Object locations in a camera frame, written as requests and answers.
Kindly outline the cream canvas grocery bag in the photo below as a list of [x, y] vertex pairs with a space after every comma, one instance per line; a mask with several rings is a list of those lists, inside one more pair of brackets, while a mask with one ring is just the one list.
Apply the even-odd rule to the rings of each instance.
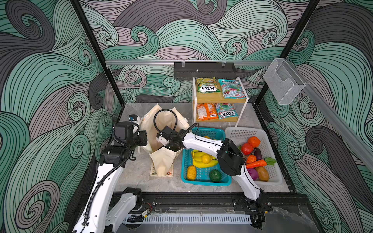
[[158, 104], [140, 120], [140, 129], [147, 133], [147, 145], [142, 148], [152, 160], [151, 177], [172, 177], [173, 163], [182, 152], [182, 149], [176, 151], [168, 149], [158, 141], [158, 131], [166, 126], [175, 129], [177, 132], [190, 127], [188, 120], [175, 107], [166, 111]]

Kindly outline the yellow banana bunch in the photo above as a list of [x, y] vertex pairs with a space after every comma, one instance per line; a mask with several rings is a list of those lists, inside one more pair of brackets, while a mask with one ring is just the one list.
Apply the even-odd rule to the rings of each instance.
[[198, 150], [193, 150], [191, 156], [192, 164], [197, 168], [210, 168], [219, 163], [215, 157]]

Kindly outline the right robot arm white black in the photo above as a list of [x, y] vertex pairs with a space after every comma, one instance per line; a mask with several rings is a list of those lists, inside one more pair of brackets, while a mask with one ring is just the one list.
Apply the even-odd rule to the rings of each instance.
[[163, 111], [171, 112], [175, 117], [175, 122], [178, 122], [176, 113], [170, 109], [161, 109], [155, 113], [153, 124], [158, 131], [156, 139], [162, 144], [162, 147], [171, 151], [180, 149], [199, 150], [213, 156], [218, 160], [221, 170], [240, 185], [247, 199], [253, 201], [255, 209], [260, 215], [273, 210], [268, 197], [254, 183], [247, 171], [244, 165], [244, 155], [232, 140], [228, 138], [223, 141], [212, 140], [198, 136], [192, 132], [194, 127], [199, 127], [198, 123], [194, 123], [188, 129], [180, 130], [179, 132], [176, 131], [176, 126], [173, 129], [165, 126], [163, 130], [160, 130], [157, 126], [156, 118]]

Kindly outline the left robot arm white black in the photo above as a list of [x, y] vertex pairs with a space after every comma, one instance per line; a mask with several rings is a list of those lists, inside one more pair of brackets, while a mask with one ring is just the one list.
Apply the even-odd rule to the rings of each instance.
[[127, 161], [134, 161], [138, 146], [147, 145], [147, 134], [138, 125], [139, 118], [117, 123], [112, 131], [113, 143], [106, 146], [99, 160], [97, 177], [88, 202], [73, 228], [75, 233], [115, 233], [130, 211], [141, 205], [141, 190], [128, 188], [110, 208], [115, 187]]

